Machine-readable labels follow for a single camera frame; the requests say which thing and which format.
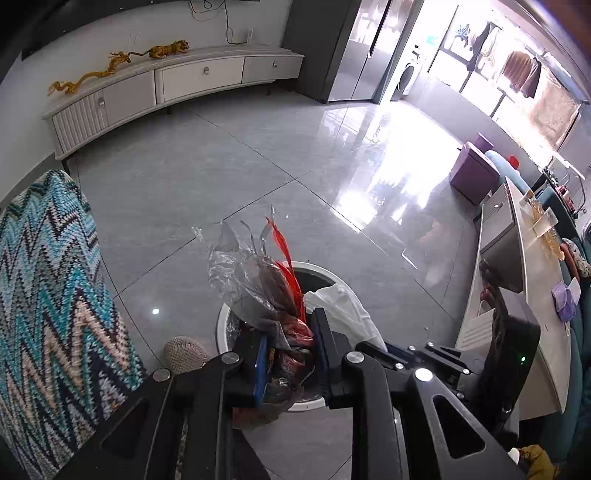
knitted blanket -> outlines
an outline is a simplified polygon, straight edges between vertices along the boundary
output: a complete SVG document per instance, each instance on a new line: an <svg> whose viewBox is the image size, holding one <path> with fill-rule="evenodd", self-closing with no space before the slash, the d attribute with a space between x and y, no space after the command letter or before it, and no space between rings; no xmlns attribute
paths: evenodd
<svg viewBox="0 0 591 480"><path fill-rule="evenodd" d="M145 378L99 266L66 173L0 216L0 435L31 479L53 478Z"/></svg>

reflective floor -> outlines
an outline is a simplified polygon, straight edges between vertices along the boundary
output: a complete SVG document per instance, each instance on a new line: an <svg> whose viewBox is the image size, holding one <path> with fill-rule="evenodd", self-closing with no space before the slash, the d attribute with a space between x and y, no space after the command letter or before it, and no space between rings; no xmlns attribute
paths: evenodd
<svg viewBox="0 0 591 480"><path fill-rule="evenodd" d="M271 205L293 258L345 280L386 341L452 345L478 243L474 205L448 185L459 143L405 102L321 105L265 91L179 104L71 157L148 370L175 335L216 354L221 299L191 227L209 232L230 218L259 232ZM349 411L288 413L249 439L284 480L340 479L350 420Z"/></svg>

purple stool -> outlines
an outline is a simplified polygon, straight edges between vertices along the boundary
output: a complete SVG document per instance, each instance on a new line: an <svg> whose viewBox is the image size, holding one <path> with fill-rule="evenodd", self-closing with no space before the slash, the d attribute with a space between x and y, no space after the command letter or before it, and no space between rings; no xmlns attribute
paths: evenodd
<svg viewBox="0 0 591 480"><path fill-rule="evenodd" d="M489 150L492 150L492 148L494 147L494 145L491 142L489 142L488 139L480 132L478 132L478 135L474 139L474 146L482 153L486 153Z"/></svg>
<svg viewBox="0 0 591 480"><path fill-rule="evenodd" d="M450 173L449 183L478 205L499 183L493 163L470 142L466 142Z"/></svg>

brown sweater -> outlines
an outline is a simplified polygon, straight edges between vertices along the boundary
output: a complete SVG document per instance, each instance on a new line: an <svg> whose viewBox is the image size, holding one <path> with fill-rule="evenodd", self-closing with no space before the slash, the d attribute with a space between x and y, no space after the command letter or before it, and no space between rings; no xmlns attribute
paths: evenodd
<svg viewBox="0 0 591 480"><path fill-rule="evenodd" d="M509 79L512 88L521 90L521 87L530 76L534 64L535 62L527 53L515 51L509 55L505 62L502 75Z"/></svg>

washing machine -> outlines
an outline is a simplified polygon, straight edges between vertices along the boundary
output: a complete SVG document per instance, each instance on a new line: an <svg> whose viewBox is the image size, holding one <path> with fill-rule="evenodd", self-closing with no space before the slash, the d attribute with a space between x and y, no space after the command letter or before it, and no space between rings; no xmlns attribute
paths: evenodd
<svg viewBox="0 0 591 480"><path fill-rule="evenodd" d="M398 84L394 89L394 94L392 95L393 102L400 100L403 95L409 93L410 88L413 86L413 83L417 79L418 72L420 71L420 58L421 54L418 45L415 45L408 57L406 66L398 79Z"/></svg>

